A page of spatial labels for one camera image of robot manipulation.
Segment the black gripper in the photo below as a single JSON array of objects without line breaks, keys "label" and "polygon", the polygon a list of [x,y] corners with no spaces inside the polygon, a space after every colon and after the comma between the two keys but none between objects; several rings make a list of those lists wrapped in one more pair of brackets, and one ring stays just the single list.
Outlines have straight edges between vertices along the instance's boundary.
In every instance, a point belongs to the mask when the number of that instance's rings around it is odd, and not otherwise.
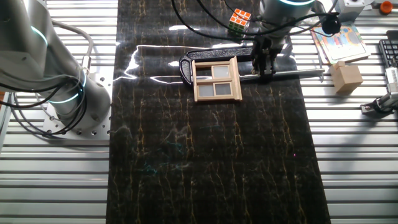
[{"label": "black gripper", "polygon": [[272,40],[264,35],[255,36],[251,52],[253,69],[259,72],[261,77],[273,76],[274,60],[277,56],[276,49],[272,49]]}]

